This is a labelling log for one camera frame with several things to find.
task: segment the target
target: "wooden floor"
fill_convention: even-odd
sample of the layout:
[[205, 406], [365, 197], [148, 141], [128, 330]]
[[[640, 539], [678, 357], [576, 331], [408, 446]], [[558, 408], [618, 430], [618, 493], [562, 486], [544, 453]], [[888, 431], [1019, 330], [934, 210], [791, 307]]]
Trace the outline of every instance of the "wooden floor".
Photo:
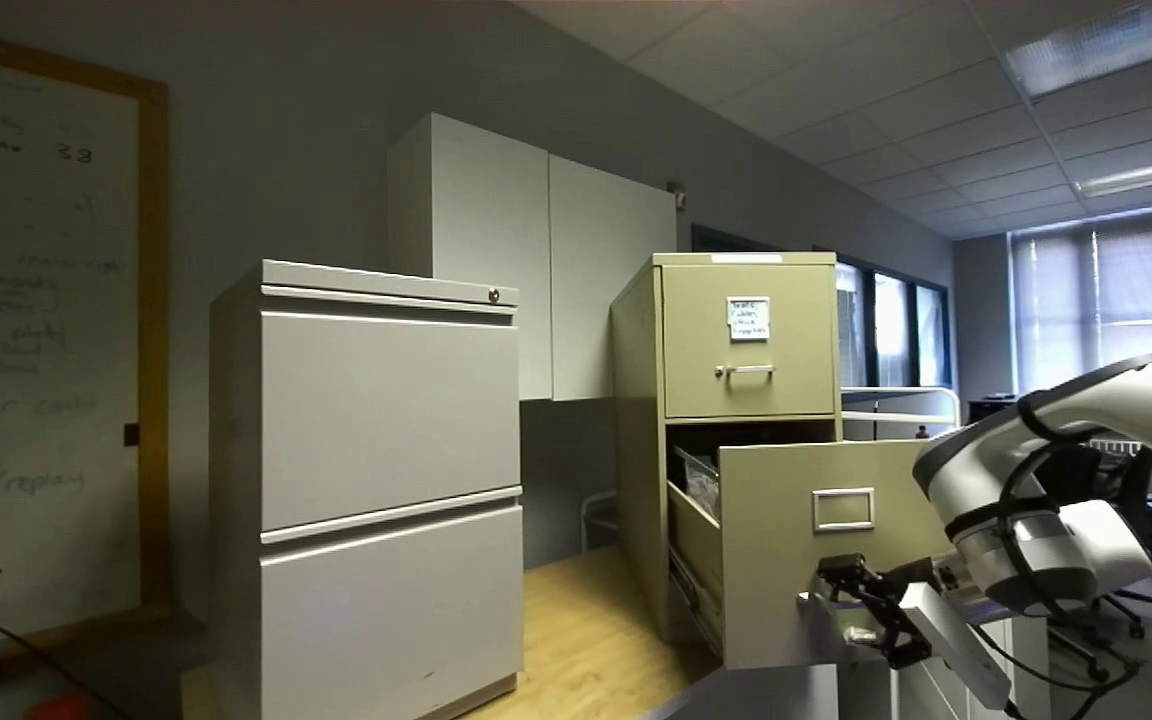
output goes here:
[[472, 720], [622, 720], [682, 696], [716, 660], [660, 646], [618, 557], [599, 550], [522, 581], [522, 672]]

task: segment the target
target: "ceiling light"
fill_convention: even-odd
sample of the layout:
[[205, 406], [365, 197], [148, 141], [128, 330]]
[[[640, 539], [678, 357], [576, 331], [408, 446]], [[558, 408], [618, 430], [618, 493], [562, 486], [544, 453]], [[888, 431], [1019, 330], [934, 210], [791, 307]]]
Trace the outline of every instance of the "ceiling light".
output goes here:
[[1116, 11], [1100, 25], [1064, 30], [1011, 48], [1008, 71], [1026, 95], [1096, 81], [1152, 62], [1152, 3]]
[[1075, 180], [1072, 188], [1075, 188], [1080, 197], [1113, 197], [1113, 191], [1152, 188], [1152, 165], [1148, 165], [1148, 169], [1133, 169], [1133, 173], [1113, 173], [1113, 175]]

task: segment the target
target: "whiteboard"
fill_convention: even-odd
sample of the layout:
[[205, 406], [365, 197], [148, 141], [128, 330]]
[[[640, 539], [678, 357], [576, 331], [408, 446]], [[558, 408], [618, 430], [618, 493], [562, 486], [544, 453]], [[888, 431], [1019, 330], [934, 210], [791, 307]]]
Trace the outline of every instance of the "whiteboard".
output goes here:
[[154, 399], [141, 387], [154, 359], [141, 337], [148, 180], [143, 95], [0, 48], [0, 623], [10, 631], [148, 600], [141, 504], [161, 486], [143, 476]]

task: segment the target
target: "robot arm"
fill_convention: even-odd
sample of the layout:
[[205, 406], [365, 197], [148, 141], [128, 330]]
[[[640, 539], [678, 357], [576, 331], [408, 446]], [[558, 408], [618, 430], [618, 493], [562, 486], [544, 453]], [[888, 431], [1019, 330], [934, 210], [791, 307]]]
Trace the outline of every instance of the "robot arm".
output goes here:
[[1050, 600], [1088, 600], [1105, 583], [1152, 572], [1105, 502], [1055, 510], [1030, 480], [1050, 446], [1100, 431], [1152, 446], [1152, 357], [1030, 391], [1016, 408], [921, 453], [912, 472], [941, 513], [945, 536], [955, 545], [969, 581], [994, 605], [1022, 611]]

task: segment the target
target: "tall white cabinet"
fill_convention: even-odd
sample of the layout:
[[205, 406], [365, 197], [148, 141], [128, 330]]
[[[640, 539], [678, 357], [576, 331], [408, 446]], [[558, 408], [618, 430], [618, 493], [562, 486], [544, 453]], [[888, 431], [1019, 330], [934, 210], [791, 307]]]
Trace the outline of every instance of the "tall white cabinet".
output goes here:
[[668, 249], [662, 188], [537, 144], [423, 116], [388, 152], [388, 270], [518, 289], [518, 399], [611, 398], [608, 307]]
[[263, 261], [210, 304], [225, 716], [456, 716], [518, 672], [516, 292]]

